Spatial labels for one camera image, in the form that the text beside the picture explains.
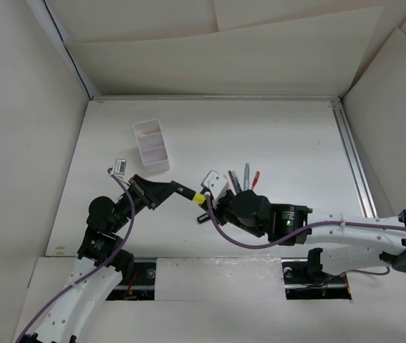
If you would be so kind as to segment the black yellow highlighter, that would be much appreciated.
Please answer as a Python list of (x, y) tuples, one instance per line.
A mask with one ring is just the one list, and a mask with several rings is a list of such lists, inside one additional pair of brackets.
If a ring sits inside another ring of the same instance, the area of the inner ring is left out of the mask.
[(194, 190), (184, 186), (178, 186), (177, 193), (190, 201), (194, 200), (196, 194)]

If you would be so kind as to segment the black green highlighter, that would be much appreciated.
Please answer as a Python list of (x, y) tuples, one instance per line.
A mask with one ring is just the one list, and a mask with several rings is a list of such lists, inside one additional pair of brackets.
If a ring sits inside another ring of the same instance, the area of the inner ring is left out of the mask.
[(198, 224), (203, 224), (205, 222), (208, 222), (209, 220), (210, 220), (210, 216), (207, 212), (204, 214), (201, 214), (200, 216), (197, 217)]

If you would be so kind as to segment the yellow highlighter cap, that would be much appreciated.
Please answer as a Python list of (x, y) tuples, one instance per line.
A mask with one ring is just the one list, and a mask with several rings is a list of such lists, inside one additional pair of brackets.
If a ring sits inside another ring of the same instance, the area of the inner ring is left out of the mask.
[(206, 197), (205, 197), (205, 195), (203, 195), (203, 194), (196, 193), (196, 194), (193, 196), (192, 201), (193, 201), (194, 203), (198, 204), (198, 205), (201, 205), (201, 204), (203, 204), (203, 203), (206, 202)]

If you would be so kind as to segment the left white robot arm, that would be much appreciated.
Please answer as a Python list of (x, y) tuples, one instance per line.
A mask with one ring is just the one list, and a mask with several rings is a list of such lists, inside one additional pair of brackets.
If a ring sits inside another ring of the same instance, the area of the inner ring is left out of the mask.
[(94, 315), (119, 284), (134, 273), (134, 256), (124, 250), (129, 233), (143, 209), (156, 209), (178, 194), (198, 204), (205, 198), (178, 182), (151, 182), (138, 175), (125, 181), (111, 172), (122, 188), (117, 202), (97, 197), (89, 205), (89, 216), (73, 269), (63, 289), (51, 298), (16, 338), (17, 342), (81, 342)]

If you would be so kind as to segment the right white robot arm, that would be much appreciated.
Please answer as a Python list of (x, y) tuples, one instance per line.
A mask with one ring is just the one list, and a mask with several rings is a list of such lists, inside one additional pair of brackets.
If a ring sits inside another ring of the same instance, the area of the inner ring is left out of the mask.
[(273, 204), (245, 191), (219, 200), (206, 193), (201, 207), (228, 242), (251, 250), (312, 244), (304, 272), (312, 281), (356, 269), (389, 267), (406, 273), (406, 209), (387, 218), (317, 212)]

